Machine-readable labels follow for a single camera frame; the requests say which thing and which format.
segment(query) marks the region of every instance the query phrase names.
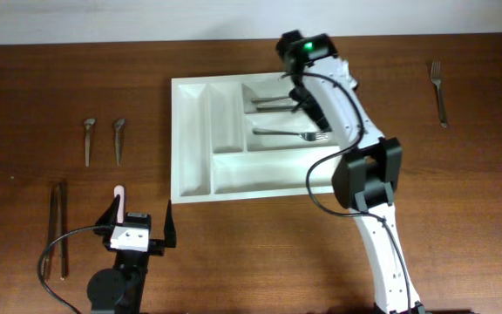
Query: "wire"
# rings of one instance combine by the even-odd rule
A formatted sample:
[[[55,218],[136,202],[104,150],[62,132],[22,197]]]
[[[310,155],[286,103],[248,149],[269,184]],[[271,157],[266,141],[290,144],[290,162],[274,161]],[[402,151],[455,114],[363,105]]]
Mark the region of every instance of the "wire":
[[[50,296],[54,297],[56,300],[58,300],[61,304],[65,305],[66,307],[68,307],[71,311],[77,313],[77,314],[80,314],[80,311],[77,310],[76,307],[74,307],[73,305],[71,305],[70,303],[68,303],[67,301],[65,301],[63,298],[61,298],[60,296],[58,296],[55,292],[53,292],[52,289],[50,289],[50,287],[48,286],[48,284],[45,282],[44,280],[44,274],[42,274],[42,263],[44,262],[44,258],[46,255],[48,255],[50,253],[50,250],[57,244],[59,243],[60,241],[62,241],[63,239],[65,239],[66,237],[69,237],[69,236],[72,236],[74,234],[77,234],[79,232],[83,232],[83,231],[90,231],[90,230],[95,230],[95,229],[112,229],[113,226],[110,226],[110,225],[107,225],[107,226],[90,226],[90,227],[84,227],[84,228],[79,228],[79,229],[74,229],[74,230],[71,230],[69,232],[67,232],[66,234],[60,236],[59,238],[53,240],[52,243],[50,243],[45,249],[44,251],[42,252],[42,255],[40,255],[40,258],[38,259],[38,265],[37,265],[37,274],[38,274],[38,280],[40,281],[40,283],[42,284],[42,287],[44,287],[44,289],[46,291],[48,291],[48,293],[50,294]]]
[[[343,154],[346,154],[347,152],[351,151],[354,148],[357,148],[359,146],[359,143],[363,140],[363,135],[365,134],[365,125],[363,123],[363,118],[362,118],[362,115],[359,112],[359,108],[358,108],[356,102],[351,97],[351,95],[349,94],[349,92],[346,91],[346,89],[342,86],[342,84],[340,84],[335,79],[333,79],[331,77],[328,77],[326,75],[317,74],[317,73],[309,73],[309,72],[286,73],[286,74],[282,75],[282,79],[286,78],[288,76],[302,76],[302,77],[306,76],[306,77],[312,77],[312,78],[318,78],[318,79],[327,80],[330,83],[332,83],[334,85],[334,87],[338,88],[344,94],[344,96],[346,96],[346,98],[348,99],[348,101],[352,105],[352,109],[354,110],[354,113],[357,116],[357,121],[359,123],[359,132],[358,132],[358,135],[357,135],[357,139],[350,146],[344,148],[343,150],[341,150],[339,152],[336,152],[334,154],[330,154],[330,155],[328,155],[326,157],[323,157],[320,160],[318,160],[316,163],[314,163],[309,168],[309,170],[307,171],[307,174],[305,175],[305,187],[307,188],[307,193],[308,193],[309,197],[311,198],[311,201],[313,201],[313,203],[318,208],[322,209],[322,211],[324,211],[325,213],[328,213],[330,215],[335,215],[335,216],[338,216],[338,217],[342,217],[342,218],[371,217],[371,218],[377,219],[378,222],[381,222],[383,224],[383,227],[387,231],[387,234],[389,235],[390,241],[392,242],[392,246],[394,247],[395,251],[397,252],[398,261],[400,261],[400,266],[402,267],[402,272],[404,273],[404,281],[405,281],[405,284],[406,284],[406,296],[408,298],[408,306],[406,307],[406,309],[408,309],[407,310],[408,314],[411,314],[411,308],[410,308],[410,305],[411,305],[410,279],[409,279],[408,273],[406,271],[406,264],[404,263],[404,258],[402,257],[402,254],[400,254],[400,249],[398,248],[397,241],[395,240],[394,236],[392,235],[392,231],[390,230],[389,225],[386,222],[386,219],[382,218],[382,217],[380,217],[378,215],[371,214],[371,213],[362,213],[362,212],[359,212],[359,213],[347,214],[347,213],[336,212],[336,211],[331,210],[329,208],[326,208],[324,205],[322,205],[321,202],[316,198],[316,196],[313,193],[313,191],[311,190],[310,178],[311,178],[311,174],[313,173],[313,170],[315,170],[315,168],[317,168],[319,165],[321,165],[323,162],[325,162],[327,160],[331,160],[331,159],[333,159],[335,157],[338,157],[338,156],[341,156]]]

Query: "white tray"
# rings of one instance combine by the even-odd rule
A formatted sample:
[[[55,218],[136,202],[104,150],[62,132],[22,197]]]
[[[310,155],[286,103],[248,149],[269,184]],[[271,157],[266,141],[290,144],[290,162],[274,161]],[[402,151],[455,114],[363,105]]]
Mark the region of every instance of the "white tray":
[[[336,141],[253,135],[252,128],[317,131],[303,112],[258,113],[251,98],[288,95],[282,73],[172,79],[172,202],[303,195],[305,174],[338,150]],[[291,99],[276,102],[291,105]],[[338,159],[311,176],[315,193],[332,192]]]

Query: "silver fork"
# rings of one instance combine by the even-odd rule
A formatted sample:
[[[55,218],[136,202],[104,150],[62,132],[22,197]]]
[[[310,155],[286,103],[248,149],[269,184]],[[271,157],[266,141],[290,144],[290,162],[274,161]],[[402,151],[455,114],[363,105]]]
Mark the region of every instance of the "silver fork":
[[[329,135],[326,133],[318,133],[318,132],[285,132],[285,131],[275,131],[275,130],[266,130],[261,128],[254,128],[253,134],[255,135],[296,135],[302,138],[302,140],[306,141],[319,141],[319,140],[328,140]]]
[[[433,61],[431,65],[431,82],[437,88],[437,102],[439,105],[439,120],[441,120],[442,127],[448,127],[449,122],[446,118],[446,111],[444,110],[443,91],[441,90],[441,63]]]

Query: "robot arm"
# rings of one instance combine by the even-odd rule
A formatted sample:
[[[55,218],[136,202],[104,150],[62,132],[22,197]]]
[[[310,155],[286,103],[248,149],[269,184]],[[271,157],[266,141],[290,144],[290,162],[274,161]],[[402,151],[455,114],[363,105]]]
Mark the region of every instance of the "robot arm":
[[[341,149],[356,144],[343,155],[335,171],[335,195],[351,213],[371,213],[386,219],[399,252],[380,221],[368,216],[354,218],[373,272],[376,307],[382,313],[405,312],[408,296],[398,256],[402,251],[394,207],[400,145],[396,139],[386,140],[363,110],[353,91],[356,81],[349,74],[348,62],[338,57],[328,36],[303,38],[298,31],[292,31],[282,36],[276,49],[295,85],[290,97],[322,131],[334,133]],[[338,82],[345,92],[322,76]],[[410,282],[410,308],[415,311],[419,306],[419,295]]]

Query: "white background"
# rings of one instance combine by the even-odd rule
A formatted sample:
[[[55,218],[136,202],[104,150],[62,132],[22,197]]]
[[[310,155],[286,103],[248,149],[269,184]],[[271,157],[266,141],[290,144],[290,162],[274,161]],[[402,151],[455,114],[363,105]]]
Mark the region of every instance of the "white background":
[[[502,0],[0,0],[0,44],[502,31]]]

